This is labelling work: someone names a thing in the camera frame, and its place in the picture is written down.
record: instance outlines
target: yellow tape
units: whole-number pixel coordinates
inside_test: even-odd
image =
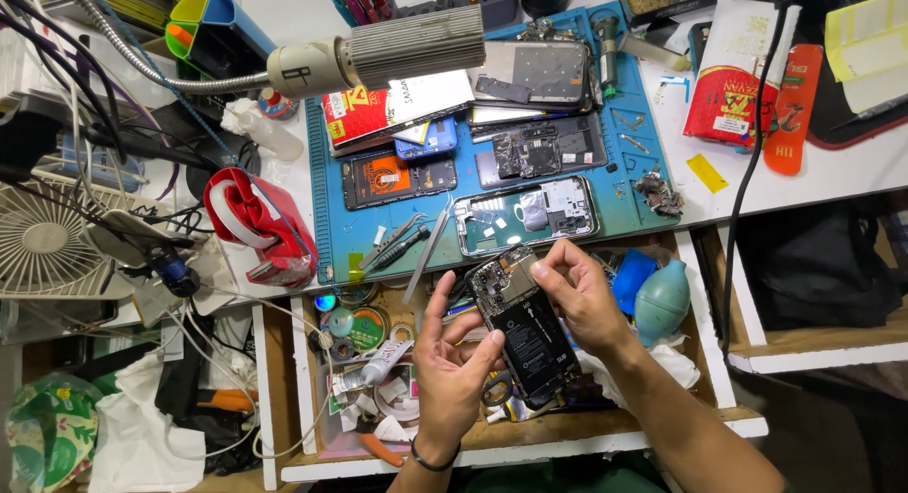
[[[693,158],[687,160],[687,166],[697,174],[697,177],[703,181],[703,184],[707,186],[709,191],[716,193],[724,187],[728,187],[728,181],[722,178],[722,176],[716,172],[716,169],[710,165],[709,161],[702,155],[697,154]]]

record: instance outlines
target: blue silicone repair mat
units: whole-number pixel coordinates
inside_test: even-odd
[[[590,19],[607,17],[619,18],[620,32],[626,33],[624,20],[621,19],[618,3],[610,3],[593,9],[574,9],[550,17],[555,28],[571,29],[578,37],[593,37],[593,48],[598,61],[598,37],[592,32]],[[516,25],[486,34],[486,39],[507,39],[516,36],[526,29],[526,24]],[[659,165],[661,173],[668,179],[667,168],[655,133],[646,93],[640,81],[640,71],[635,58],[624,53],[619,56],[618,93],[606,99],[606,107],[599,111],[602,124],[608,163],[616,163],[619,168],[608,173],[606,167],[595,167],[573,174],[581,174],[589,179],[596,200],[596,209],[600,218],[600,231],[595,239],[613,238],[623,234],[670,227],[678,219],[657,215],[644,204],[644,198],[636,193],[632,186],[635,181],[653,167]],[[328,134],[325,129],[321,103],[316,99],[306,100],[306,119],[309,127],[309,154],[312,169],[312,203],[315,212],[315,243],[319,259],[324,270],[337,283],[359,280],[361,272],[357,264],[373,248],[373,240],[379,226],[386,228],[386,236],[395,227],[402,225],[418,212],[428,218],[420,220],[430,229],[435,225],[438,213],[448,203],[448,198],[467,197],[483,193],[476,171],[474,155],[491,150],[492,142],[473,145],[470,129],[462,117],[458,118],[459,145],[454,150],[454,165],[458,174],[456,189],[435,195],[392,202],[378,208],[349,211],[344,206],[343,188],[341,186],[341,162],[349,158],[331,158],[328,147]],[[612,110],[624,117],[637,130],[631,129]],[[641,144],[648,154],[634,146],[627,139],[620,139],[625,134]],[[536,178],[532,181],[547,180],[559,176]],[[415,245],[397,262],[381,271],[370,273],[367,280],[400,276],[412,273],[416,268],[423,246]],[[448,220],[444,234],[438,240],[435,251],[428,262],[427,269],[438,269],[446,266],[457,266],[468,259],[460,254],[457,233],[453,219]]]

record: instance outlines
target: plastic bag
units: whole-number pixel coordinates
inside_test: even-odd
[[[17,390],[6,416],[13,493],[51,493],[91,466],[101,400],[97,387],[61,372]]]

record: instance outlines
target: green rubber air blower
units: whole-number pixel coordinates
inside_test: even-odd
[[[671,259],[657,269],[637,291],[634,319],[637,336],[649,348],[659,338],[675,333],[690,307],[690,284],[684,261]]]

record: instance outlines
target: black wristband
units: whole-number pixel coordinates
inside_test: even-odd
[[[419,454],[416,453],[416,438],[413,438],[412,443],[410,443],[410,453],[413,455],[413,458],[416,460],[416,463],[421,464],[426,470],[430,472],[443,472],[450,467],[454,466],[454,461],[457,460],[457,456],[460,454],[460,443],[457,444],[457,450],[454,451],[454,456],[451,456],[451,460],[445,463],[440,467],[434,467],[422,460],[419,457]]]

